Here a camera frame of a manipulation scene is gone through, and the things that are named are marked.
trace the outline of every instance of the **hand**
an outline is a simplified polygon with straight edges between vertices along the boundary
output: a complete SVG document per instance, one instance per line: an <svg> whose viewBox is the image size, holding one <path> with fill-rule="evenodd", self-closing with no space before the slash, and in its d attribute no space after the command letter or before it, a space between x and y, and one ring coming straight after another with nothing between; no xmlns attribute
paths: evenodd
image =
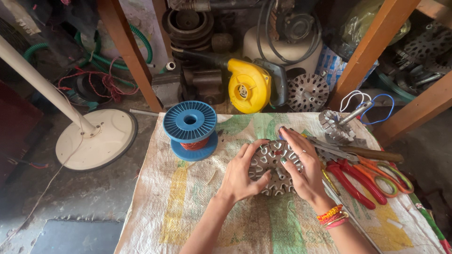
<svg viewBox="0 0 452 254"><path fill-rule="evenodd" d="M299 154L303 170L300 173L297 167L287 158L282 157L281 163L292 176L293 186L297 194L311 205L318 199L328 198L322 183L320 161L314 146L298 132L281 128L281 134L296 154Z"/></svg>
<svg viewBox="0 0 452 254"><path fill-rule="evenodd" d="M258 139L254 143L244 144L239 153L228 163L226 173L218 189L217 195L234 204L237 201L258 194L270 181L270 170L265 172L257 181L248 176L251 158L259 146L270 140Z"/></svg>

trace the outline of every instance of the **red pliers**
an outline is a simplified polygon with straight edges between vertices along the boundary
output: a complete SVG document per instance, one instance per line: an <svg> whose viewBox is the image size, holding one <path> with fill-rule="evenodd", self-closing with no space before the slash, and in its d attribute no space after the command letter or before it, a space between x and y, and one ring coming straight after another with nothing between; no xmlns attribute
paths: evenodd
<svg viewBox="0 0 452 254"><path fill-rule="evenodd" d="M388 200L383 195L383 193L377 188L374 183L372 183L366 176L357 171L354 167L348 164L347 159L338 159L337 162L334 160L328 161L326 163L326 170L333 173L333 175L337 178L337 180L342 184L342 186L354 197L358 202L363 204L367 209L373 210L376 208L376 205L370 201L366 196L361 194L353 184L347 179L347 177L343 174L342 171L348 173L350 176L355 178L360 184L362 184L372 196L376 199L376 201L381 205L386 205Z"/></svg>

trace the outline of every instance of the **forearm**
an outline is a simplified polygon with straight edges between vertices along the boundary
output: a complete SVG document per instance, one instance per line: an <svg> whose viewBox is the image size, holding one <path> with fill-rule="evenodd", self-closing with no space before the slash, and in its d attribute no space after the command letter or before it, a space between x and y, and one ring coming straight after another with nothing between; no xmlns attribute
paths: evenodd
<svg viewBox="0 0 452 254"><path fill-rule="evenodd" d="M319 197L310 204L318 215L324 214L336 206L336 203L330 197ZM340 253L377 253L350 222L334 227L328 232Z"/></svg>
<svg viewBox="0 0 452 254"><path fill-rule="evenodd" d="M180 253L211 253L217 242L221 226L234 204L230 198L222 197L218 194L212 197L201 220L196 225Z"/></svg>

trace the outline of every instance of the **blue spool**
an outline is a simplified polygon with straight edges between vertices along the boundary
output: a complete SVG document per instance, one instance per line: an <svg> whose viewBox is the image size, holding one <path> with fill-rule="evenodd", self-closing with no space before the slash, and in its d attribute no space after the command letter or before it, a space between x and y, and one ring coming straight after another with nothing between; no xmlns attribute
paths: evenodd
<svg viewBox="0 0 452 254"><path fill-rule="evenodd" d="M209 157L217 148L215 131L217 114L207 103L184 101L168 110L163 117L163 129L171 139L171 149L177 157L186 161L198 161ZM180 143L195 143L209 137L207 144L195 151L186 150Z"/></svg>

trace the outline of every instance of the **white pole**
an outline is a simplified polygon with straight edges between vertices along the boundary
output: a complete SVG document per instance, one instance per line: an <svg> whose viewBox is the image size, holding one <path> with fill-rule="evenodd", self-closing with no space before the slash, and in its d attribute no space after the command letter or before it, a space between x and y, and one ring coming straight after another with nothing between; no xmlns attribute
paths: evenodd
<svg viewBox="0 0 452 254"><path fill-rule="evenodd" d="M0 36L0 57L13 67L24 79L61 110L83 132L92 133L96 129L77 110L73 109L67 100L45 79L34 67L28 63L2 36Z"/></svg>

